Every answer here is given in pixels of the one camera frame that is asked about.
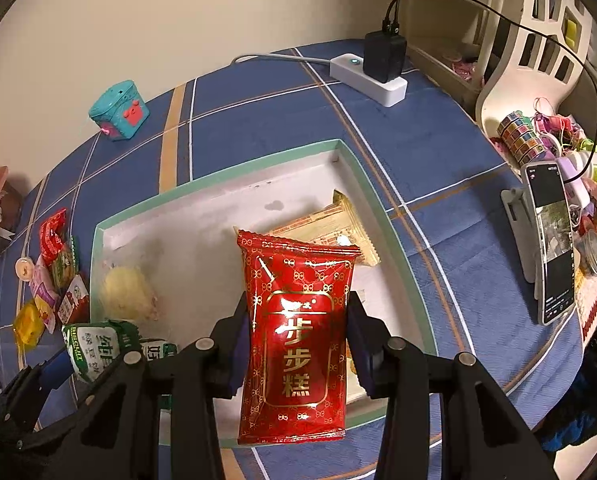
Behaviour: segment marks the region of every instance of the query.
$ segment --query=box lid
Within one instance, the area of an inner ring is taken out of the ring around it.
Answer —
[[[131,79],[121,81],[110,86],[92,105],[89,111],[90,117],[96,117],[107,112],[134,86]]]

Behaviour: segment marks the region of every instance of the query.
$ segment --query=black charger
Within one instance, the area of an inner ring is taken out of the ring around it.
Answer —
[[[365,36],[363,72],[381,83],[400,77],[406,48],[407,40],[389,27],[370,32]]]

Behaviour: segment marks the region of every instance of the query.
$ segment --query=red wrapper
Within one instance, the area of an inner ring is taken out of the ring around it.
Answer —
[[[66,212],[67,209],[63,208],[40,225],[40,255],[47,266],[56,260],[63,248],[63,240],[58,236],[58,232],[65,225]]]
[[[356,246],[238,232],[250,310],[239,444],[345,436],[345,304]]]

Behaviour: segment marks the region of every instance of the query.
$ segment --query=bolt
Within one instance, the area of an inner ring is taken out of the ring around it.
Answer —
[[[196,341],[196,348],[199,350],[211,350],[214,348],[214,340],[211,337],[201,337]]]
[[[476,363],[476,357],[470,354],[470,352],[460,352],[458,360],[465,366],[473,366]]]
[[[407,341],[402,337],[390,337],[387,340],[387,346],[392,350],[402,350],[407,345]]]
[[[141,355],[141,353],[134,350],[131,352],[127,352],[123,356],[123,361],[125,361],[125,364],[128,364],[131,366],[131,365],[135,365],[135,364],[139,363],[142,358],[143,358],[143,356]]]

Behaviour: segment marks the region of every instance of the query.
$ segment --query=white power strip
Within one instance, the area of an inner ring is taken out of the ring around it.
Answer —
[[[363,58],[354,54],[333,58],[329,64],[329,75],[386,107],[405,99],[405,79],[397,77],[387,83],[376,81],[363,72]]]

